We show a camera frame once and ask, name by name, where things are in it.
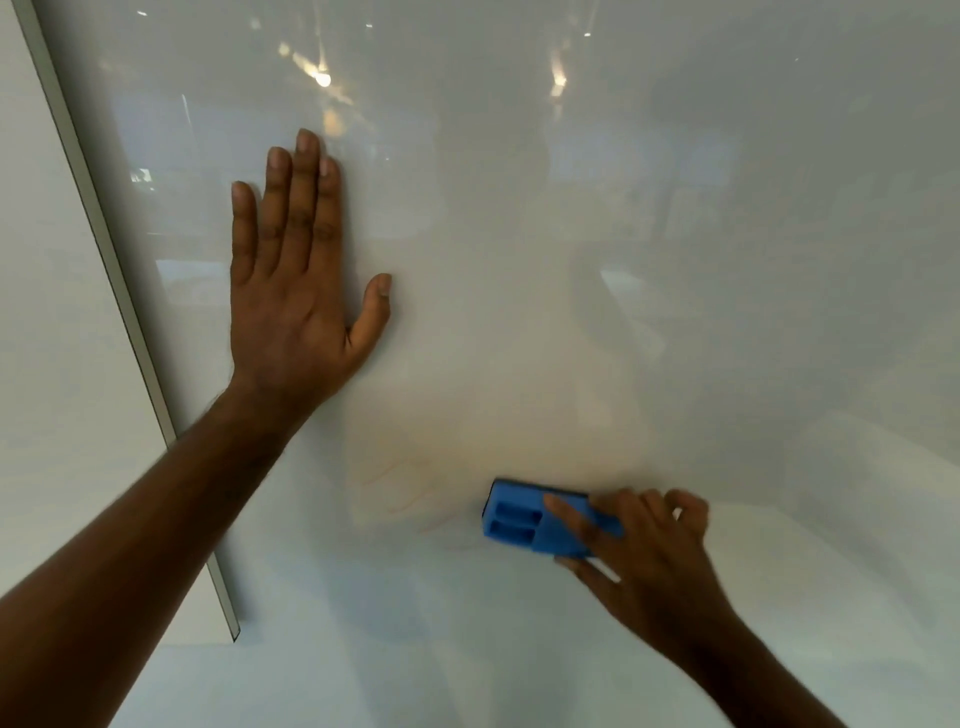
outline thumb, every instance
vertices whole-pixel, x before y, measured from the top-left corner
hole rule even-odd
[[[354,370],[363,366],[390,321],[392,283],[393,277],[389,273],[374,276],[367,283],[367,290],[363,294],[363,309],[347,336],[348,354]]]

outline blue eraser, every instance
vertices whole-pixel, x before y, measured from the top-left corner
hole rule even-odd
[[[483,532],[501,544],[529,548],[555,556],[584,559],[590,550],[552,513],[543,507],[543,496],[560,497],[603,530],[623,536],[623,526],[613,516],[590,508],[586,493],[572,493],[532,483],[497,478],[483,509]]]

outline finger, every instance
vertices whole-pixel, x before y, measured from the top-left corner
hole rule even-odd
[[[670,509],[667,508],[660,491],[651,488],[643,491],[639,498],[640,502],[646,506],[647,511],[653,517],[654,523],[661,526],[666,526],[674,522],[673,515]]]
[[[678,489],[667,491],[663,500],[671,512],[680,510],[677,522],[702,542],[709,526],[709,503],[688,491]]]
[[[360,317],[347,333],[347,349],[351,369],[355,372],[370,356],[383,329],[390,321],[390,287],[393,277],[387,273],[374,276],[367,283]]]
[[[567,527],[577,541],[589,548],[597,557],[603,559],[611,569],[617,569],[617,539],[600,528],[560,497],[546,494],[543,506]]]
[[[623,493],[629,493],[631,496],[634,495],[634,492],[629,488],[620,488],[616,491],[605,491],[603,493],[591,493],[589,498],[590,507],[607,516],[616,516],[617,510],[620,508],[621,494]]]
[[[273,147],[267,155],[267,184],[260,203],[260,232],[254,271],[269,276],[280,260],[290,198],[290,154]]]
[[[297,134],[290,180],[290,210],[278,264],[278,269],[293,275],[305,271],[310,260],[319,168],[320,139],[313,132],[301,129]]]
[[[651,517],[639,496],[629,488],[590,496],[590,506],[616,518],[627,533],[643,534],[651,527]]]
[[[617,615],[619,612],[620,585],[610,579],[605,573],[597,569],[586,559],[571,559],[565,556],[558,556],[554,559],[565,569],[573,572],[580,581],[584,583],[593,595],[600,600],[607,611]]]
[[[324,157],[326,175],[317,180],[317,210],[313,219],[310,274],[332,300],[342,300],[343,209],[340,165]]]
[[[230,186],[233,204],[233,260],[230,281],[245,283],[253,273],[256,258],[256,198],[248,184],[234,182]]]

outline left hand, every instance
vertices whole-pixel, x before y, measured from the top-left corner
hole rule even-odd
[[[344,314],[341,170],[312,132],[270,150],[257,214],[235,182],[227,391],[288,434],[357,372],[390,319],[391,277],[375,276],[352,326]]]

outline forearm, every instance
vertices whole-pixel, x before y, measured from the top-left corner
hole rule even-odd
[[[282,452],[286,433],[256,416],[227,393],[0,600],[0,722],[107,725]]]
[[[844,728],[742,622],[698,647],[681,667],[736,728]]]

